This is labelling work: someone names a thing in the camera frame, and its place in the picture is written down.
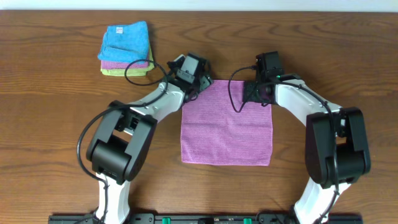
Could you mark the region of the large purple microfiber cloth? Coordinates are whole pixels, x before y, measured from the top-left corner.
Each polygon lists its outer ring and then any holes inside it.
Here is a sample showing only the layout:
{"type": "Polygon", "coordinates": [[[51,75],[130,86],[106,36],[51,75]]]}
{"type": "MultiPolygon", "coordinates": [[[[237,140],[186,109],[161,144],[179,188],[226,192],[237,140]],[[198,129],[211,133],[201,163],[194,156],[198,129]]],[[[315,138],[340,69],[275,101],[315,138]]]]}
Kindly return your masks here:
{"type": "Polygon", "coordinates": [[[246,103],[242,81],[217,80],[182,107],[182,162],[214,166],[268,166],[272,155],[272,108],[246,103]]]}

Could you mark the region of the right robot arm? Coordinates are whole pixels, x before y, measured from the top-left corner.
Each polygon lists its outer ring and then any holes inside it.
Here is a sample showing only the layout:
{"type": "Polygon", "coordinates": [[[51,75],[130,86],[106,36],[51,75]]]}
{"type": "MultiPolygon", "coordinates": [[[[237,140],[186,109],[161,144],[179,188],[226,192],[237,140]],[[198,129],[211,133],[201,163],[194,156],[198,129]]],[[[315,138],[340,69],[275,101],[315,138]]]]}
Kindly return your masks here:
{"type": "Polygon", "coordinates": [[[341,194],[371,169],[362,111],[330,103],[297,75],[245,81],[243,100],[278,105],[305,126],[305,166],[309,180],[284,223],[354,223],[330,212],[341,194]]]}

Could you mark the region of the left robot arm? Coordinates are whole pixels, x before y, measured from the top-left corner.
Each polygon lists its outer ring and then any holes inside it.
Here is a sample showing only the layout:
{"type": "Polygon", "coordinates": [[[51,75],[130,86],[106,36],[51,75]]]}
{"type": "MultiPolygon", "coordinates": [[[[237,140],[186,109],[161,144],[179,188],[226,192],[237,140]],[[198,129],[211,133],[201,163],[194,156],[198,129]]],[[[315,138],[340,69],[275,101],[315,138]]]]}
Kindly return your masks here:
{"type": "Polygon", "coordinates": [[[95,118],[99,125],[86,151],[100,189],[95,223],[127,220],[130,183],[144,164],[158,123],[195,100],[212,83],[209,72],[194,78],[193,83],[168,77],[142,99],[129,104],[113,101],[95,118]]]}

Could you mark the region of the folded green cloth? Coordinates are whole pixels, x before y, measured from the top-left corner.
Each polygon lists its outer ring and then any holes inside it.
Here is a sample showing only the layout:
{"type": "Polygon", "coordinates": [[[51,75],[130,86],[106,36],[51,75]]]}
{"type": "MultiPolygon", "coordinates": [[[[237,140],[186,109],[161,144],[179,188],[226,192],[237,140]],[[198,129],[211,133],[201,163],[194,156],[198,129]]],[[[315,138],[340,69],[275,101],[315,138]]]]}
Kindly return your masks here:
{"type": "MultiPolygon", "coordinates": [[[[98,55],[100,61],[107,60],[107,61],[114,61],[114,62],[125,62],[131,63],[138,59],[139,54],[136,53],[134,50],[125,50],[125,49],[118,49],[114,47],[103,47],[101,52],[98,55]]],[[[154,68],[153,63],[149,63],[149,66],[146,68],[129,68],[127,70],[128,77],[139,77],[139,76],[146,76],[146,73],[154,68]]],[[[107,76],[114,76],[114,77],[123,77],[125,69],[100,69],[103,75],[107,76]]]]}

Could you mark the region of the folded blue cloth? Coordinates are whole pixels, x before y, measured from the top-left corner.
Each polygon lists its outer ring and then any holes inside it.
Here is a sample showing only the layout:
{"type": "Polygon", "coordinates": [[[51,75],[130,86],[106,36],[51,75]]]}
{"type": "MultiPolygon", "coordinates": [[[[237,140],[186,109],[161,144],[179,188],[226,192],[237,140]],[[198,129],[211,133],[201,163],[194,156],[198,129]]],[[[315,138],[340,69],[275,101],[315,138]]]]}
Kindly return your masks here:
{"type": "Polygon", "coordinates": [[[98,59],[124,63],[146,59],[149,46],[148,26],[145,21],[108,26],[98,59]]]}

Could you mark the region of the folded purple cloth in stack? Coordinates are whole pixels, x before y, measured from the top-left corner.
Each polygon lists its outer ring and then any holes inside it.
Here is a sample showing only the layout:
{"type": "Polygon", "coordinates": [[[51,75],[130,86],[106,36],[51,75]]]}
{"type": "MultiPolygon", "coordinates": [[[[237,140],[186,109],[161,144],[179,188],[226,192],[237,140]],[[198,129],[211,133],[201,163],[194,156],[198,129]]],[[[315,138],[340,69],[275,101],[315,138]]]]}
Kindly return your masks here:
{"type": "MultiPolygon", "coordinates": [[[[125,62],[114,62],[114,61],[107,61],[107,60],[102,60],[101,61],[101,69],[125,69],[129,63],[125,62]]],[[[136,62],[132,64],[129,68],[146,68],[149,66],[148,62],[136,62]]]]}

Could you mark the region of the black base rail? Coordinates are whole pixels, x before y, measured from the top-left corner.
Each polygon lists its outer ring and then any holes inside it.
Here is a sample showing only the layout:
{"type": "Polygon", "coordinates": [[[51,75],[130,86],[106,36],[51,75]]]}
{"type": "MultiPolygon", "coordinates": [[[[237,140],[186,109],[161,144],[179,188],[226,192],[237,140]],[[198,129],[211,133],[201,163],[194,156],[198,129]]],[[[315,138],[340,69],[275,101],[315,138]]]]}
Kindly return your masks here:
{"type": "MultiPolygon", "coordinates": [[[[91,215],[51,215],[49,224],[99,223],[91,215]]],[[[299,223],[292,215],[283,213],[260,213],[259,215],[154,215],[137,213],[127,218],[130,224],[278,224],[299,223]]],[[[360,215],[330,215],[326,223],[363,224],[360,215]]]]}

